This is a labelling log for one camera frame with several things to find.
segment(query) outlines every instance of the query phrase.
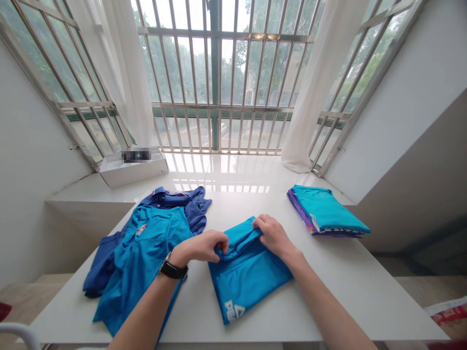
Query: white box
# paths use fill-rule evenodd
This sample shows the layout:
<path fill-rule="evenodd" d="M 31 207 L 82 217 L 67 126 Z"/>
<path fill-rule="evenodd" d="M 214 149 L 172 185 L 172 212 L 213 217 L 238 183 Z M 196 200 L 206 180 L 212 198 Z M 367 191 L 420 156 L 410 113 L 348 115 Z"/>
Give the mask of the white box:
<path fill-rule="evenodd" d="M 114 189 L 168 172 L 165 156 L 156 147 L 151 148 L 151 160 L 148 163 L 123 163 L 121 152 L 106 156 L 99 173 L 107 185 Z"/>

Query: logo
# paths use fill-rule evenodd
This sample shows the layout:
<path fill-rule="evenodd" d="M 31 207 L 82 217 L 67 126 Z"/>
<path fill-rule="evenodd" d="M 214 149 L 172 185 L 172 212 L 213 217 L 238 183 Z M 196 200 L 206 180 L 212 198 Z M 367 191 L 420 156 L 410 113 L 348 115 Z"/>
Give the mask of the logo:
<path fill-rule="evenodd" d="M 227 309 L 227 319 L 231 323 L 245 313 L 245 307 L 240 305 L 234 305 L 234 303 L 231 300 L 224 303 L 224 306 Z"/>
<path fill-rule="evenodd" d="M 144 224 L 143 226 L 141 226 L 139 229 L 136 230 L 136 235 L 139 236 L 140 234 L 142 234 L 142 232 L 144 231 L 144 229 L 146 228 L 147 224 Z"/>

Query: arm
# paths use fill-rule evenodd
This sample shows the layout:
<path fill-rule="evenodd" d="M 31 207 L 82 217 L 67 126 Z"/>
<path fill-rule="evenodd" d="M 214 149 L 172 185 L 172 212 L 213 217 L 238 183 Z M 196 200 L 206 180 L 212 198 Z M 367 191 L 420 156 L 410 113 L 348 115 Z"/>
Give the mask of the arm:
<path fill-rule="evenodd" d="M 264 236 L 261 242 L 282 259 L 292 272 L 308 309 L 330 349 L 376 349 L 365 332 L 342 307 L 306 261 L 303 253 L 293 245 L 276 219 L 261 214 L 253 221 Z"/>
<path fill-rule="evenodd" d="M 209 230 L 176 246 L 169 262 L 184 268 L 190 260 L 218 263 L 214 246 L 227 254 L 229 238 L 223 232 Z M 167 308 L 179 280 L 158 274 L 110 343 L 108 350 L 154 350 Z"/>

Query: hand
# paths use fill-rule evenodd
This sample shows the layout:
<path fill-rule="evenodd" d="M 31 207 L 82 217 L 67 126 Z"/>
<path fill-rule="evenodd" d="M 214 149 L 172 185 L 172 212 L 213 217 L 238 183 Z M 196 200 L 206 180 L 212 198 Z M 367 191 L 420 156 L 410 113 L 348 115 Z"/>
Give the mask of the hand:
<path fill-rule="evenodd" d="M 227 254 L 229 237 L 216 230 L 209 230 L 183 241 L 170 254 L 169 262 L 176 267 L 184 268 L 190 260 L 218 263 L 220 257 L 214 252 L 214 247 L 222 249 Z"/>
<path fill-rule="evenodd" d="M 259 236 L 261 243 L 282 260 L 297 250 L 282 225 L 272 216 L 267 214 L 259 215 L 253 220 L 253 228 L 257 227 L 263 232 L 263 235 Z"/>

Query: red object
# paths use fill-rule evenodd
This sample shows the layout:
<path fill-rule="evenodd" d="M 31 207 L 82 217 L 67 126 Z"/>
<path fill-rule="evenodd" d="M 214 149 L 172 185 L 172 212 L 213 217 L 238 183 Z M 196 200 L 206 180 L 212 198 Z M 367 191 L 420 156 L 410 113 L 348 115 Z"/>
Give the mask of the red object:
<path fill-rule="evenodd" d="M 434 343 L 428 344 L 430 350 L 465 350 L 467 349 L 467 341 L 457 340 L 449 343 Z"/>
<path fill-rule="evenodd" d="M 431 316 L 438 326 L 445 323 L 462 320 L 467 318 L 467 304 L 453 307 L 452 309 L 441 311 Z"/>
<path fill-rule="evenodd" d="M 11 305 L 0 302 L 0 322 L 2 322 L 11 311 Z"/>

